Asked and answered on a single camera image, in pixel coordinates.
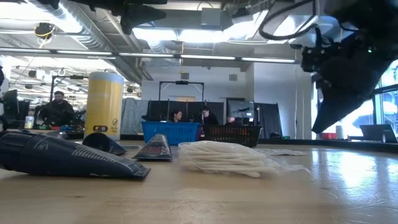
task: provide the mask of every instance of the desk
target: desk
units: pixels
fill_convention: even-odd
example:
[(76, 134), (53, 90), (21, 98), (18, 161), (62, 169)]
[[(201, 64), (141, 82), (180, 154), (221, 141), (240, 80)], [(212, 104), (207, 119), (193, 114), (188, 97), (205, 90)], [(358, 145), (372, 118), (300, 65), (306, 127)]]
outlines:
[(397, 155), (259, 147), (307, 152), (283, 159), (312, 174), (298, 171), (269, 179), (202, 174), (182, 170), (177, 160), (142, 162), (152, 168), (144, 181), (35, 177), (2, 170), (0, 223), (397, 223)]

